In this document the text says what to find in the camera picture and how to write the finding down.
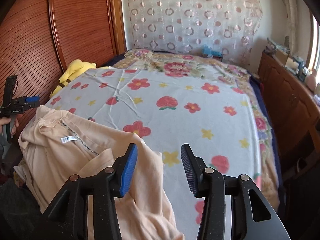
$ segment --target human hand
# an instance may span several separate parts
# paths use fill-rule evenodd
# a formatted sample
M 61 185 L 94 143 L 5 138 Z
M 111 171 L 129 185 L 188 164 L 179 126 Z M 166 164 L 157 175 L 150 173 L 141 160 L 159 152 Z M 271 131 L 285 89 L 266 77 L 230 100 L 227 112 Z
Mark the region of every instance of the human hand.
M 1 127 L 0 134 L 2 134 L 2 126 L 6 125 L 6 124 L 8 124 L 10 122 L 11 122 L 11 118 L 10 117 L 2 117 L 2 118 L 0 118 L 0 127 Z M 14 120 L 14 126 L 11 129 L 11 134 L 12 135 L 15 135 L 18 127 L 19 127 L 19 122 L 18 122 L 18 119 L 16 118 Z

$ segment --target bed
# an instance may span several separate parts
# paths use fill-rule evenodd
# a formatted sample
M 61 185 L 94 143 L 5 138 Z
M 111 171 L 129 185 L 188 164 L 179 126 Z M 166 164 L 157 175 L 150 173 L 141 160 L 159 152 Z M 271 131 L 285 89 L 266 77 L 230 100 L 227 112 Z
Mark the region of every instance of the bed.
M 114 59 L 125 51 L 121 11 L 121 0 L 17 0 L 0 25 L 2 84 L 6 76 L 20 74 L 16 96 L 39 94 L 50 108 L 135 132 L 162 152 L 164 190 L 187 239 L 196 238 L 203 200 L 188 189 L 183 143 L 223 174 L 247 173 L 277 209 L 278 156 L 251 75 L 214 59 L 146 49 Z M 76 58 L 112 68 L 88 70 L 48 101 Z M 22 117 L 19 133 L 34 113 Z M 230 201 L 227 208 L 226 239 Z

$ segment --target beige garment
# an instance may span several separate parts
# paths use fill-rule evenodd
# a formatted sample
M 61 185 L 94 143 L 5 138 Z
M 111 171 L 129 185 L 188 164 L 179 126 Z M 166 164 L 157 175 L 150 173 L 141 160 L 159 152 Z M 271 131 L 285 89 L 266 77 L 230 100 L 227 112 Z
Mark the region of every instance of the beige garment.
M 78 140 L 62 144 L 61 138 L 66 136 L 75 136 Z M 184 239 L 176 228 L 172 206 L 163 190 L 160 153 L 153 152 L 134 133 L 46 106 L 37 109 L 35 121 L 19 137 L 26 161 L 23 166 L 26 184 L 41 212 L 71 175 L 84 178 L 112 166 L 117 157 L 124 155 L 129 143 L 137 145 L 138 160 L 129 192 L 124 198 L 115 199 L 122 239 Z M 89 217 L 89 239 L 94 239 L 92 202 Z

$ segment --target white wall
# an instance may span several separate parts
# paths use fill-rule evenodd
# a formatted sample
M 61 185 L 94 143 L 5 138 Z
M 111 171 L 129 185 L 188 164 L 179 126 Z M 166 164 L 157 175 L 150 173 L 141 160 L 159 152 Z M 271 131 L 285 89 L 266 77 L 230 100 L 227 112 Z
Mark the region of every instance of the white wall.
M 254 45 L 250 55 L 250 67 L 253 73 L 258 71 L 263 50 L 267 45 L 267 38 L 284 44 L 284 38 L 288 35 L 287 11 L 282 0 L 260 0 L 263 16 L 260 28 L 254 36 Z
M 311 19 L 310 10 L 303 0 L 297 0 L 298 8 L 298 28 L 297 28 L 297 43 L 299 57 L 307 60 L 310 46 L 311 36 Z

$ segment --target dresser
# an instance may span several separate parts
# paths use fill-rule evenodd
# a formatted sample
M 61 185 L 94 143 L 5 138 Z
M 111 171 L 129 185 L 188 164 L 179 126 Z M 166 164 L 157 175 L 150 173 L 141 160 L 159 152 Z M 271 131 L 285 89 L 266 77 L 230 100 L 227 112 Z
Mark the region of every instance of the dresser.
M 284 172 L 314 149 L 320 153 L 320 108 L 311 91 L 265 53 L 258 75 Z

